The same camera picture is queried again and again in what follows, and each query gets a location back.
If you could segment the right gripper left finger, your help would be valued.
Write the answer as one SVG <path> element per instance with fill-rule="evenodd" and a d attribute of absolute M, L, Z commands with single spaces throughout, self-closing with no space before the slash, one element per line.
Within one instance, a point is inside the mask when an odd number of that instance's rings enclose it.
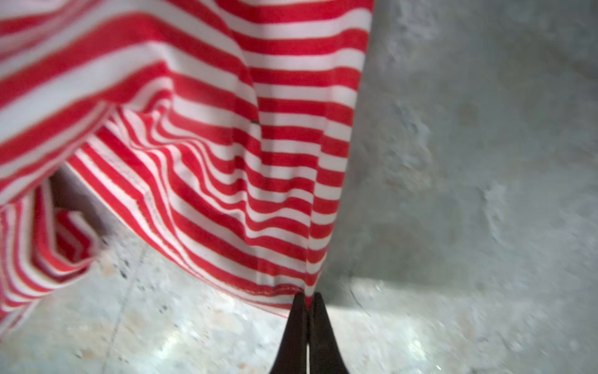
<path fill-rule="evenodd" d="M 296 294 L 270 374 L 306 374 L 308 309 L 305 295 Z"/>

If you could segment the red white striped tank top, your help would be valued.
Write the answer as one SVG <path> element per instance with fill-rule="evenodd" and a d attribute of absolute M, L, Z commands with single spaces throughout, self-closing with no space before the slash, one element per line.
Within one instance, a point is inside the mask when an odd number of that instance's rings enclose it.
<path fill-rule="evenodd" d="M 75 176 L 151 247 L 265 309 L 312 299 L 371 1 L 4 1 L 1 332 L 82 277 Z"/>

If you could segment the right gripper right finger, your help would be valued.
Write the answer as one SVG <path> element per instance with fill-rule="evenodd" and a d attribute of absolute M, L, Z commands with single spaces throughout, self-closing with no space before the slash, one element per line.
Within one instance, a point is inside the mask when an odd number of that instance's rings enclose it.
<path fill-rule="evenodd" d="M 311 374 L 348 374 L 339 351 L 325 302 L 320 293 L 309 310 L 309 369 Z"/>

